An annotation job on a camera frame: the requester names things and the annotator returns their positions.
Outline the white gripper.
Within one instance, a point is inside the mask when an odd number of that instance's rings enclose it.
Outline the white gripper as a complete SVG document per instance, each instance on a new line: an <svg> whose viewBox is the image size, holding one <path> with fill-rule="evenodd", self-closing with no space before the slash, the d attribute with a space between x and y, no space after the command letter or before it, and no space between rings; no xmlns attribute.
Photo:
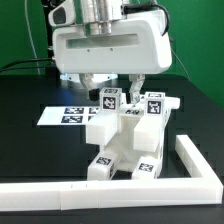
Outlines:
<svg viewBox="0 0 224 224"><path fill-rule="evenodd" d="M62 73L85 73L79 79L90 100L99 99L92 74L130 74L130 100L137 104L144 74L159 74L171 66L169 36L164 28L161 10L115 21L108 35L86 36L80 25L58 28L53 32L56 66Z"/></svg>

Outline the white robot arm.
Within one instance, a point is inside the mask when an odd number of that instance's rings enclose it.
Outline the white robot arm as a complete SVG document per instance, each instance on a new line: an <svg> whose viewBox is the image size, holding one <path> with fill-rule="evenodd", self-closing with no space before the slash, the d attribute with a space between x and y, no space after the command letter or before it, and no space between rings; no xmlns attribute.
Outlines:
<svg viewBox="0 0 224 224"><path fill-rule="evenodd" d="M135 103L145 76L171 66L169 14L156 0L65 0L48 19L58 70L77 74L92 101L99 99L95 74L127 74Z"/></svg>

